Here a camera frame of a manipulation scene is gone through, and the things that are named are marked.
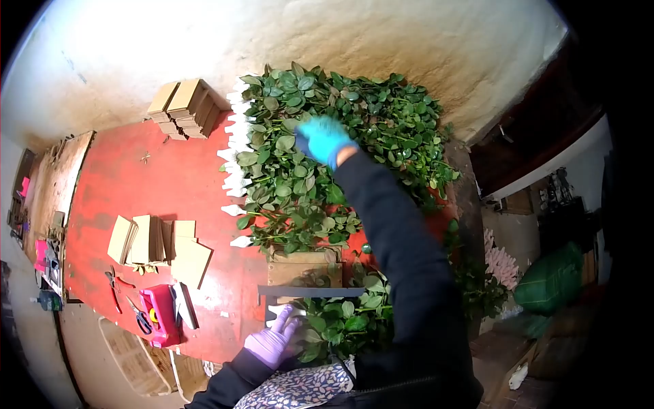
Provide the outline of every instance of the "red pruning shears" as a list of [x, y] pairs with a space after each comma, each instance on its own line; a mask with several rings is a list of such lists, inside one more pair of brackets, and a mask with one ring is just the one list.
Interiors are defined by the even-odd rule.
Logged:
[[118, 298], [116, 297], [116, 281], [119, 283], [123, 283], [124, 285], [127, 285], [128, 287], [131, 287], [133, 289], [136, 288], [134, 284], [130, 284], [125, 282], [122, 278], [116, 277], [116, 270], [114, 270], [114, 266], [109, 266], [111, 268], [110, 272], [105, 272], [105, 276], [107, 276], [107, 279], [109, 279], [109, 286], [111, 287], [111, 296], [114, 298], [114, 305], [116, 306], [116, 311], [118, 311], [119, 314], [122, 314], [122, 310], [120, 309], [120, 305], [118, 304]]

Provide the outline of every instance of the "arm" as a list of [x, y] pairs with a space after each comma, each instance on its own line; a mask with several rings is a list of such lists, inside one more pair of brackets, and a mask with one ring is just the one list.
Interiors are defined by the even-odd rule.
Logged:
[[467, 352], [466, 327], [447, 256], [391, 172], [360, 150], [334, 177], [361, 218], [381, 271], [392, 285], [396, 344], [429, 343]]
[[211, 377], [207, 390], [196, 393], [185, 408], [233, 408], [242, 397], [270, 378], [284, 360], [284, 350], [300, 325], [297, 318], [288, 319], [292, 311], [292, 306], [286, 306], [270, 329], [248, 335], [236, 358], [225, 363]]
[[242, 397], [270, 378], [273, 372], [244, 348], [232, 362], [225, 363], [220, 372], [211, 377], [206, 391], [196, 393], [193, 401], [184, 407], [233, 408]]

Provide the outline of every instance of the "green bag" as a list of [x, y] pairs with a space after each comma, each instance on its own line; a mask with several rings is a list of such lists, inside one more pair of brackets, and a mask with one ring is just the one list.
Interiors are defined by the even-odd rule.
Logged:
[[513, 298], [527, 311], [552, 314], [579, 294], [582, 269], [581, 249], [571, 241], [532, 264]]

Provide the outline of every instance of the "floral fabric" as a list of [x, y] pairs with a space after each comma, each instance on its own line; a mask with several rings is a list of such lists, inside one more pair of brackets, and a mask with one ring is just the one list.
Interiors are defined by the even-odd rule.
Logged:
[[[354, 361], [345, 361], [354, 376]], [[320, 406], [334, 396], [349, 392], [353, 383], [339, 364], [277, 372], [245, 395], [234, 409], [303, 409]]]

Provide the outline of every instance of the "plastic bottle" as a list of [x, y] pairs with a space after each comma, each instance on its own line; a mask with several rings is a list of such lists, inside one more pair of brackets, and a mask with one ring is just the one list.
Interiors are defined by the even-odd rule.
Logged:
[[43, 311], [61, 311], [63, 302], [61, 297], [52, 291], [41, 290], [38, 298], [29, 298], [30, 301], [41, 305]]

